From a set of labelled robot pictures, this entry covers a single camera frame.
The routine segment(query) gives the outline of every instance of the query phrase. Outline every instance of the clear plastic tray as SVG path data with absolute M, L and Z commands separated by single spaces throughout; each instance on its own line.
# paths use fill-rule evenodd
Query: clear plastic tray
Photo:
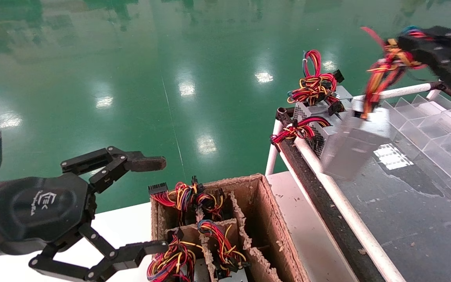
M 451 177 L 451 101 L 417 95 L 412 103 L 400 98 L 382 107 L 390 111 L 391 125 Z

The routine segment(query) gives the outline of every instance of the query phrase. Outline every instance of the cardboard box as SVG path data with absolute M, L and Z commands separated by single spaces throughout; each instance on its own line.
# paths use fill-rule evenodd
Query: cardboard box
M 227 237 L 247 257 L 251 266 L 247 269 L 249 282 L 308 282 L 308 276 L 297 254 L 283 216 L 278 207 L 267 179 L 261 175 L 251 175 L 224 179 L 204 184 L 205 192 L 218 195 L 222 188 L 228 203 L 226 213 L 233 218 L 217 222 L 224 229 L 232 225 Z M 152 203 L 152 239 L 164 240 L 168 230 L 177 230 L 177 211 L 164 207 L 155 200 Z M 197 211 L 196 221 L 202 220 L 203 212 Z M 211 281 L 215 266 L 212 253 L 216 250 L 213 239 L 200 235 L 197 225 L 181 227 L 184 239 L 202 245 L 202 255 L 206 261 Z

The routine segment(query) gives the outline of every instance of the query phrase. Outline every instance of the wire bundle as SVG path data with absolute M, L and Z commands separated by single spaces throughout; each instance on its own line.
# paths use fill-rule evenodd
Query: wire bundle
M 194 267 L 196 255 L 187 246 L 201 246 L 180 241 L 174 234 L 173 241 L 168 245 L 168 251 L 154 256 L 147 268 L 147 280 L 165 282 L 170 277 L 178 277 L 183 282 L 194 282 Z
M 362 27 L 361 29 L 370 34 L 381 45 L 384 53 L 383 59 L 378 60 L 368 70 L 372 74 L 365 88 L 363 114 L 361 114 L 361 118 L 367 119 L 368 114 L 379 103 L 382 91 L 399 81 L 406 69 L 421 69 L 425 65 L 415 61 L 409 52 L 401 50 L 396 40 L 383 41 L 370 28 Z M 416 27 L 407 27 L 403 32 L 413 37 L 430 39 Z
M 307 62 L 311 59 L 314 66 L 314 75 L 309 72 Z M 331 73 L 321 73 L 321 54 L 317 50 L 310 50 L 304 53 L 302 59 L 304 77 L 299 80 L 299 89 L 288 93 L 288 103 L 305 102 L 315 105 L 317 102 L 329 96 L 329 90 L 335 91 L 337 80 Z
M 197 195 L 196 202 L 204 209 L 206 213 L 212 215 L 213 220 L 222 220 L 222 205 L 224 204 L 224 195 L 220 193 L 217 198 L 212 194 L 201 193 Z
M 284 139 L 293 139 L 299 137 L 301 139 L 313 139 L 315 136 L 314 131 L 310 127 L 310 123 L 317 122 L 322 127 L 329 127 L 331 124 L 328 120 L 320 116 L 310 116 L 299 121 L 295 126 L 290 125 L 283 128 L 277 135 L 271 135 L 271 143 L 279 144 Z
M 208 193 L 200 193 L 199 184 L 193 182 L 191 186 L 178 182 L 174 191 L 164 191 L 150 195 L 151 198 L 166 207 L 173 207 L 179 211 L 179 224 L 185 225 L 184 214 L 192 205 L 198 205 L 204 209 L 204 212 L 210 213 L 213 219 L 222 219 L 222 207 L 224 205 L 224 193 L 220 196 L 213 196 Z
M 197 230 L 200 234 L 208 237 L 215 238 L 218 242 L 218 258 L 220 259 L 220 268 L 226 272 L 226 277 L 228 277 L 231 271 L 238 271 L 247 266 L 247 258 L 240 253 L 236 246 L 232 246 L 227 239 L 227 233 L 232 225 L 229 225 L 225 230 L 222 231 L 218 225 L 216 225 L 211 220 L 202 220 L 197 224 Z

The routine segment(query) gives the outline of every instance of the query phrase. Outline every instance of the white pipe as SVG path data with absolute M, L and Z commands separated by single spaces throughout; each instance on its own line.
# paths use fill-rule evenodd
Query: white pipe
M 382 91 L 381 92 L 381 99 L 388 99 L 388 98 L 393 98 L 393 97 L 399 97 L 399 96 L 404 96 L 404 95 L 408 95 L 408 94 L 415 94 L 415 93 L 419 93 L 419 92 L 425 92 L 425 91 L 429 91 L 431 90 L 431 84 L 430 83 L 424 83 L 424 84 L 419 84 L 419 85 L 412 85 L 412 86 L 407 86 L 407 87 L 402 87 L 402 88 L 396 88 L 396 89 L 391 89 L 391 90 L 386 90 L 386 91 Z M 353 98 L 358 100 L 358 101 L 362 101 L 365 98 L 365 95 L 359 95 Z
M 272 130 L 272 135 L 276 135 L 283 129 L 283 124 L 281 121 L 277 120 L 274 122 L 274 129 Z M 265 168 L 265 176 L 272 175 L 274 171 L 274 163 L 276 162 L 276 156 L 278 155 L 278 150 L 274 145 L 269 148 L 269 156 L 267 158 L 267 167 Z
M 426 96 L 427 100 L 431 100 L 433 98 L 433 96 L 440 94 L 440 90 L 437 89 L 433 89 L 431 91 L 429 91 L 428 95 Z
M 349 200 L 347 200 L 344 193 L 342 193 L 337 186 L 333 178 L 322 173 L 321 162 L 308 146 L 307 142 L 303 139 L 295 138 L 295 146 L 299 149 L 309 167 L 314 171 L 314 174 L 349 224 L 349 227 L 351 227 L 384 279 L 387 282 L 406 282 L 381 245 L 377 242 L 377 239 L 375 239 L 374 235 L 370 232 L 363 220 L 361 220 L 361 217 L 356 210 L 354 210 Z

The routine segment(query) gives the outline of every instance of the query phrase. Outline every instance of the metal mesh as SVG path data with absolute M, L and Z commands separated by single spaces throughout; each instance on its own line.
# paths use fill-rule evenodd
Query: metal mesh
M 314 138 L 312 140 L 312 148 L 314 153 L 320 157 L 321 156 L 321 152 L 323 151 L 323 147 L 325 145 L 325 139 L 323 138 L 323 136 L 321 136 L 321 134 L 318 132 L 318 130 L 316 130 L 316 128 L 314 126 L 311 125 L 312 130 L 314 131 Z
M 299 105 L 296 105 L 295 110 L 293 112 L 293 118 L 300 121 L 303 120 L 304 118 L 307 118 L 307 115 L 306 113 L 304 113 L 301 107 L 299 107 Z

